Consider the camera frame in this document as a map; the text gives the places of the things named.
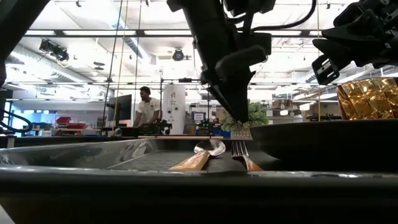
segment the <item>wooden spoon handle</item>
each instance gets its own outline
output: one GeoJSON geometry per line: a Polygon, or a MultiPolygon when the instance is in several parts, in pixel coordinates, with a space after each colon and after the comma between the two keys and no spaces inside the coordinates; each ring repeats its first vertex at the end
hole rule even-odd
{"type": "Polygon", "coordinates": [[[200,171],[209,159],[210,154],[208,151],[200,151],[195,155],[185,159],[179,164],[171,167],[169,170],[177,171],[200,171]]]}
{"type": "Polygon", "coordinates": [[[261,169],[257,164],[255,164],[247,155],[243,155],[244,162],[246,163],[246,169],[249,172],[255,172],[255,171],[264,171],[261,169]]]}

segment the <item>gold wrapped object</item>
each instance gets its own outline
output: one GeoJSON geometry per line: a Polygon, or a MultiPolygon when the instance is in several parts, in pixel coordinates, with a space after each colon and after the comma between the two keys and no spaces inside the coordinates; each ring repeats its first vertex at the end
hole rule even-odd
{"type": "Polygon", "coordinates": [[[376,83],[375,80],[360,80],[359,84],[361,84],[362,92],[364,93],[366,99],[375,110],[377,119],[394,118],[390,104],[384,95],[383,89],[376,83]]]}
{"type": "Polygon", "coordinates": [[[344,83],[337,89],[343,119],[398,118],[398,86],[394,78],[344,83]]]}
{"type": "Polygon", "coordinates": [[[382,88],[390,105],[393,117],[398,118],[398,86],[393,78],[378,78],[376,83],[382,88]]]}
{"type": "Polygon", "coordinates": [[[358,119],[358,114],[354,105],[350,102],[347,94],[344,92],[343,87],[337,87],[337,97],[340,105],[341,116],[343,119],[354,120],[358,119]]]}

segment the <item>fluorescent light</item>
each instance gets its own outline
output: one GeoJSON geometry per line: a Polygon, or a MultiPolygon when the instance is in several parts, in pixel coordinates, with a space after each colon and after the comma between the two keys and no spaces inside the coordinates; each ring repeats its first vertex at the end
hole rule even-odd
{"type": "Polygon", "coordinates": [[[320,99],[324,100],[324,99],[329,99],[329,98],[333,98],[336,96],[337,96],[337,93],[327,93],[327,94],[321,95],[320,99]]]}
{"type": "Polygon", "coordinates": [[[75,82],[75,83],[64,83],[64,82],[59,82],[59,83],[53,83],[54,85],[87,85],[88,83],[81,83],[81,82],[75,82]]]}
{"type": "MultiPolygon", "coordinates": [[[[107,85],[108,83],[104,82],[104,83],[93,83],[93,85],[107,85]]],[[[109,85],[128,85],[129,83],[110,83],[109,85]]]]}
{"type": "Polygon", "coordinates": [[[314,103],[315,100],[293,100],[294,103],[314,103]]]}
{"type": "Polygon", "coordinates": [[[191,35],[190,30],[146,30],[147,35],[191,35]]]}
{"type": "Polygon", "coordinates": [[[310,31],[310,35],[322,37],[322,31],[310,31]]]}
{"type": "Polygon", "coordinates": [[[321,103],[338,103],[338,100],[322,100],[321,103]]]}
{"type": "Polygon", "coordinates": [[[45,99],[19,99],[23,101],[44,101],[45,99]]]}
{"type": "Polygon", "coordinates": [[[383,75],[383,77],[398,77],[398,73],[383,75]]]}
{"type": "Polygon", "coordinates": [[[357,78],[359,78],[359,77],[361,77],[363,75],[365,75],[365,73],[361,72],[359,74],[354,74],[354,75],[350,75],[350,76],[348,76],[346,78],[342,78],[341,80],[338,80],[337,82],[338,83],[346,83],[346,82],[349,82],[349,81],[353,81],[354,79],[357,79],[357,78]]]}
{"type": "Polygon", "coordinates": [[[256,32],[265,32],[271,35],[300,35],[301,31],[298,30],[270,30],[270,31],[256,31],[256,32]]]}
{"type": "Polygon", "coordinates": [[[116,30],[65,30],[65,35],[116,35],[116,30]]]}
{"type": "Polygon", "coordinates": [[[28,30],[25,35],[55,35],[53,30],[28,30]]]}
{"type": "Polygon", "coordinates": [[[292,83],[257,83],[254,86],[260,86],[260,85],[292,85],[292,83]]]}
{"type": "Polygon", "coordinates": [[[300,110],[302,110],[302,111],[308,111],[308,110],[310,110],[311,105],[313,105],[314,103],[315,103],[315,102],[306,103],[306,104],[300,105],[300,110]]]}
{"type": "Polygon", "coordinates": [[[7,84],[47,85],[48,82],[9,82],[7,84]]]}
{"type": "Polygon", "coordinates": [[[281,116],[285,116],[285,115],[288,115],[288,114],[289,114],[289,112],[287,110],[280,111],[280,115],[281,116]]]}

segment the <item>white t-shirt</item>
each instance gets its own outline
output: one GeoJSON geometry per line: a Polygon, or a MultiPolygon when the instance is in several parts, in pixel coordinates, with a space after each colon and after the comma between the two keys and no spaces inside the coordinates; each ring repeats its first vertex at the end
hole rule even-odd
{"type": "Polygon", "coordinates": [[[155,111],[160,111],[160,101],[158,99],[151,98],[150,102],[141,101],[138,105],[138,113],[142,114],[142,123],[148,123],[154,116],[155,111]]]}

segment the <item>fork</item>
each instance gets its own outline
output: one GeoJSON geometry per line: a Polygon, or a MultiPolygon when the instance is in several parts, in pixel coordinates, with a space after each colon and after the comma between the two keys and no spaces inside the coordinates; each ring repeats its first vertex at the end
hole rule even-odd
{"type": "Polygon", "coordinates": [[[249,158],[248,149],[244,141],[232,142],[232,159],[244,162],[246,170],[249,172],[264,171],[249,158]]]}

